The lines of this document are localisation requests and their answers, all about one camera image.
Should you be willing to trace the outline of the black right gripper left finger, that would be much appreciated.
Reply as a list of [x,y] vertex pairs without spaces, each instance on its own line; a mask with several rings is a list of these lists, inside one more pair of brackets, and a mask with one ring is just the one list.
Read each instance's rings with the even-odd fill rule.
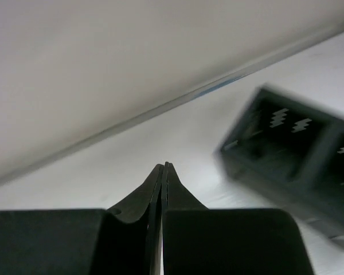
[[109,209],[0,211],[0,274],[159,274],[163,166]]

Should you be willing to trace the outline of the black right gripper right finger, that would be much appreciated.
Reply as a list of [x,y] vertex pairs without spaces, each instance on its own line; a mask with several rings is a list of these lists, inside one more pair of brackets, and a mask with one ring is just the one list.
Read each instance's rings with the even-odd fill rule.
[[313,274],[300,230],[273,208],[209,209],[171,163],[162,175],[165,274]]

